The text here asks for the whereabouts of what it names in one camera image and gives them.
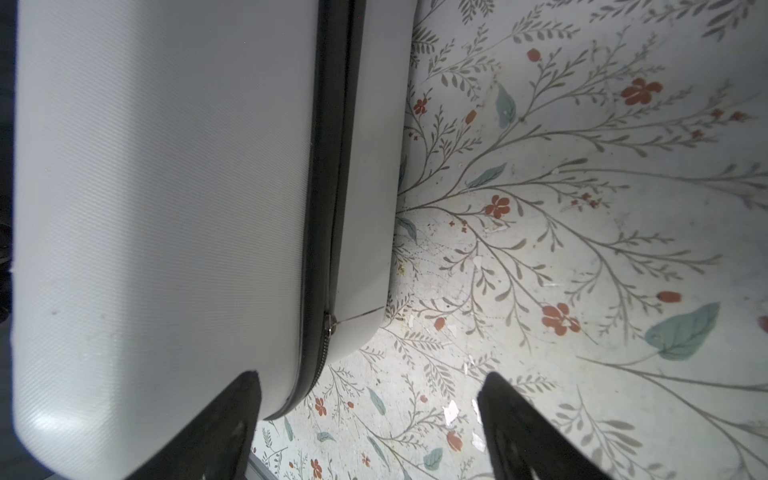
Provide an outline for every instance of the green leaf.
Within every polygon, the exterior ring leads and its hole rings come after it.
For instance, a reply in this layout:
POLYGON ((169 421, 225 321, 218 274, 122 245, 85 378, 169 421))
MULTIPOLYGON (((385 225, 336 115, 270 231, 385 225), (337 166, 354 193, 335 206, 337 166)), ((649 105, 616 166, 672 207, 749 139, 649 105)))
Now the green leaf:
POLYGON ((424 468, 434 472, 438 468, 440 468, 441 460, 442 460, 442 449, 434 449, 429 454, 424 455, 424 468))
POLYGON ((334 442, 336 441, 336 439, 333 438, 328 432, 320 432, 317 434, 318 442, 325 442, 326 440, 333 440, 334 442))
POLYGON ((373 445, 373 449, 376 450, 376 453, 379 454, 379 457, 381 457, 384 463, 386 463, 386 467, 389 468, 389 462, 386 461, 384 452, 382 452, 382 449, 379 447, 379 445, 370 437, 368 437, 368 441, 371 442, 371 445, 373 445))
POLYGON ((368 388, 368 391, 371 394, 371 402, 373 402, 373 405, 376 406, 376 410, 379 410, 379 413, 384 415, 386 413, 386 407, 384 406, 384 402, 379 398, 378 395, 376 395, 376 392, 368 388))
POLYGON ((517 115, 517 108, 515 107, 515 101, 502 87, 502 84, 498 84, 498 97, 496 97, 496 113, 498 113, 498 126, 506 128, 515 121, 517 115))
POLYGON ((293 429, 290 428, 290 424, 288 423, 288 417, 283 417, 283 420, 286 424, 286 433, 288 434, 288 441, 293 441, 293 429))
POLYGON ((397 224, 403 228, 406 229, 406 232, 408 232, 408 236, 413 239, 413 241, 416 241, 416 225, 413 224, 411 220, 408 220, 406 218, 400 218, 397 217, 397 224))
POLYGON ((708 303, 695 312, 672 316, 645 333, 645 341, 659 349, 665 360, 687 360, 715 327, 720 303, 708 303))
POLYGON ((486 171, 484 171, 482 174, 480 174, 479 177, 475 178, 470 182, 464 183, 464 185, 466 185, 467 188, 482 187, 483 185, 487 184, 489 181, 497 179, 498 176, 502 174, 502 172, 504 171, 504 167, 506 166, 507 164, 501 164, 498 167, 489 168, 486 171))

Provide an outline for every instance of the black zipper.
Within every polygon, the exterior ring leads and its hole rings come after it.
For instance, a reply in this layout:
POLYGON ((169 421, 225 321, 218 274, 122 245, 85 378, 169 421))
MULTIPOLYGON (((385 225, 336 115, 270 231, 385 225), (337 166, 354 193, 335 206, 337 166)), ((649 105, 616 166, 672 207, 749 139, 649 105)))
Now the black zipper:
POLYGON ((320 379, 320 375, 323 373, 323 369, 326 367, 326 358, 328 357, 328 346, 331 342, 331 335, 336 331, 336 317, 332 313, 326 313, 323 317, 323 339, 320 344, 320 355, 317 360, 317 369, 315 370, 315 378, 312 380, 312 386, 310 391, 315 388, 317 381, 320 379))

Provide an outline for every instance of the orange flower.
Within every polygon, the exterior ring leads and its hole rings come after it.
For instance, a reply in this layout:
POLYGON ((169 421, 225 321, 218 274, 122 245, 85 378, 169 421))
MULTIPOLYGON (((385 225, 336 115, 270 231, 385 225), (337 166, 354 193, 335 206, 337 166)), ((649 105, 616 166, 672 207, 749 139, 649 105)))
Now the orange flower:
POLYGON ((678 292, 659 292, 656 298, 664 303, 677 303, 683 298, 678 292))
POLYGON ((558 303, 558 308, 554 308, 552 305, 547 305, 541 309, 546 315, 541 319, 541 323, 545 326, 554 328, 554 332, 558 336, 563 336, 568 329, 578 333, 581 331, 581 324, 572 316, 566 316, 570 312, 568 305, 565 303, 558 303))
POLYGON ((536 50, 535 48, 528 50, 528 53, 526 55, 528 56, 528 60, 530 61, 541 60, 541 52, 539 50, 536 50))
POLYGON ((509 199, 507 197, 499 200, 498 195, 494 195, 491 199, 491 204, 485 208, 486 215, 493 215, 498 220, 504 214, 509 213, 509 199))
POLYGON ((317 458, 310 461, 310 465, 312 466, 313 470, 313 476, 315 478, 322 478, 323 477, 323 467, 320 466, 320 463, 317 461, 317 458))
POLYGON ((450 445, 451 449, 454 452, 460 452, 462 450, 462 445, 464 444, 462 443, 462 440, 456 436, 455 430, 451 430, 450 432, 448 432, 447 439, 448 439, 448 445, 450 445))
POLYGON ((317 413, 319 413, 320 416, 328 415, 328 412, 326 411, 326 407, 323 406, 323 399, 315 398, 315 410, 317 410, 317 413))
POLYGON ((627 105, 634 105, 637 102, 643 105, 648 105, 652 98, 650 94, 653 92, 660 92, 663 87, 657 81, 652 81, 650 84, 645 84, 645 80, 642 78, 635 78, 632 81, 632 86, 627 87, 621 92, 621 97, 626 98, 624 101, 627 105))
POLYGON ((427 113, 427 98, 424 97, 424 99, 419 99, 416 101, 416 105, 413 106, 413 111, 417 115, 425 114, 427 113))

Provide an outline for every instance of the floral floor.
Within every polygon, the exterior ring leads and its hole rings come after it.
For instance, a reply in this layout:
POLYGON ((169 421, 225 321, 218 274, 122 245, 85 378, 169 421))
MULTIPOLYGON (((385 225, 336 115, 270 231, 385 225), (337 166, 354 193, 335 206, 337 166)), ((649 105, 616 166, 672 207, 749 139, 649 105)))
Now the floral floor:
POLYGON ((768 478, 763 3, 420 2, 385 322, 257 456, 492 478, 498 370, 614 478, 768 478))

